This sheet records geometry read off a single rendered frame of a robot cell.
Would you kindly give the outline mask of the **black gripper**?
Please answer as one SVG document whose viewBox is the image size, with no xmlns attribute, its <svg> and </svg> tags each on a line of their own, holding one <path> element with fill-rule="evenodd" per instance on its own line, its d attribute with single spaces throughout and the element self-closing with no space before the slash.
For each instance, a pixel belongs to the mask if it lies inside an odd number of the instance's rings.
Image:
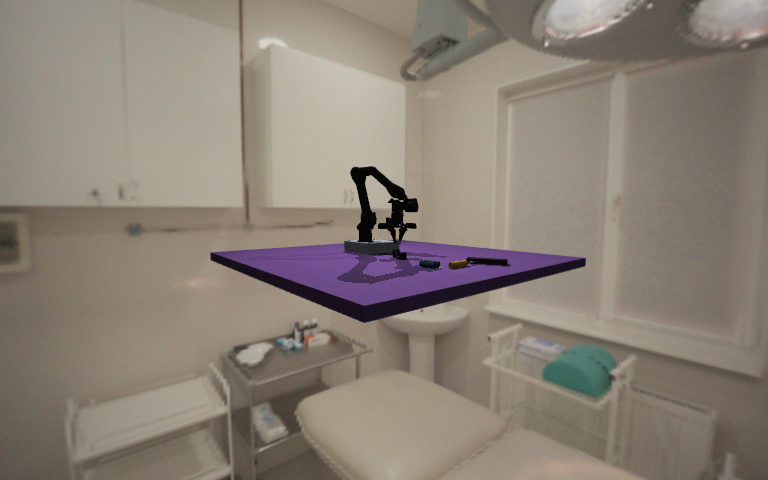
<svg viewBox="0 0 768 480">
<path fill-rule="evenodd" d="M 416 229 L 416 224 L 415 223 L 406 223 L 406 224 L 403 223 L 403 216 L 404 216 L 403 212 L 392 212 L 391 216 L 392 216 L 392 224 L 379 223 L 378 224 L 378 229 L 387 229 L 387 230 L 389 230 L 391 235 L 392 235 L 394 243 L 396 242 L 396 230 L 394 230 L 394 228 L 400 228 L 399 229 L 399 240 L 400 241 L 402 240 L 403 235 L 405 234 L 405 232 L 408 231 L 407 228 Z M 394 225 L 396 225 L 396 226 L 394 226 Z M 401 225 L 401 226 L 399 226 L 399 225 Z"/>
</svg>

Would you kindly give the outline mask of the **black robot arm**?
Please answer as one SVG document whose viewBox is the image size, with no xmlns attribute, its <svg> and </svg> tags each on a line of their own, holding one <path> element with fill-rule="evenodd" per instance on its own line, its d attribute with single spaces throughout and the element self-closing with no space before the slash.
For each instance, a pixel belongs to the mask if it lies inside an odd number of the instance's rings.
<svg viewBox="0 0 768 480">
<path fill-rule="evenodd" d="M 359 230 L 358 242 L 373 242 L 372 230 L 376 224 L 376 213 L 370 209 L 368 195 L 366 191 L 365 181 L 366 176 L 372 175 L 378 180 L 388 191 L 388 193 L 398 200 L 391 198 L 388 203 L 392 203 L 392 212 L 417 212 L 419 205 L 417 198 L 408 199 L 405 194 L 405 190 L 392 183 L 387 177 L 385 177 L 376 167 L 353 167 L 350 171 L 351 177 L 356 184 L 359 201 L 361 205 L 361 222 L 357 225 Z M 403 200 L 404 202 L 400 202 Z"/>
</svg>

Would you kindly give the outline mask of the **yellow-handled screwdriver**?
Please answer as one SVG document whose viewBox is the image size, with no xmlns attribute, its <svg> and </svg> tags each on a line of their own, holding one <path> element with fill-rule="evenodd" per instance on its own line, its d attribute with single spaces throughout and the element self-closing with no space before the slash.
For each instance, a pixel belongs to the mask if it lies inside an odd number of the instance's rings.
<svg viewBox="0 0 768 480">
<path fill-rule="evenodd" d="M 467 266 L 469 263 L 475 263 L 475 261 L 467 262 L 465 260 L 465 261 L 451 262 L 448 264 L 448 266 L 449 268 L 457 268 L 457 267 Z"/>
</svg>

